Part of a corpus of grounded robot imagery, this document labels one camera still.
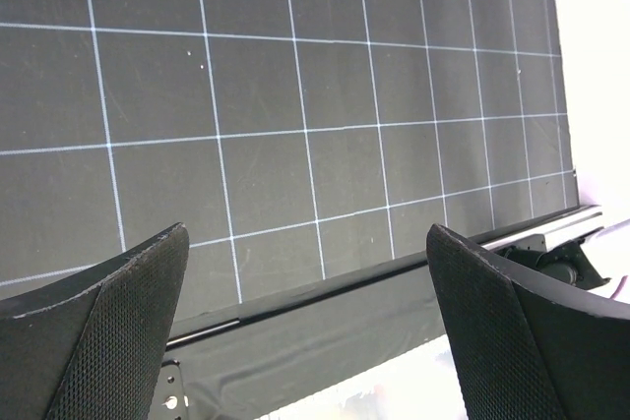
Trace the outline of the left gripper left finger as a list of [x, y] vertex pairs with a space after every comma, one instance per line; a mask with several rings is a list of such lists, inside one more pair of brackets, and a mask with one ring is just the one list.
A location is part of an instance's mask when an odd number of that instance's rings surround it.
[[148, 418], [188, 255], [188, 231], [176, 223], [2, 300], [2, 418]]

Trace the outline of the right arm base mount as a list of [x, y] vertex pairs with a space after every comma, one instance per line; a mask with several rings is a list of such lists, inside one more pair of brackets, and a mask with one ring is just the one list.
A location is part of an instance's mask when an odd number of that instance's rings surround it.
[[534, 234], [499, 247], [495, 253], [583, 290], [605, 286], [610, 278], [598, 273], [580, 243], [581, 240], [569, 240], [548, 249], [545, 237]]

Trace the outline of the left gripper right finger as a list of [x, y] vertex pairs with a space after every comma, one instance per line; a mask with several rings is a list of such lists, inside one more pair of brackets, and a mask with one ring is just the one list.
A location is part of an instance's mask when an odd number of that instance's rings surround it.
[[469, 418], [628, 418], [627, 304], [440, 224], [426, 254]]

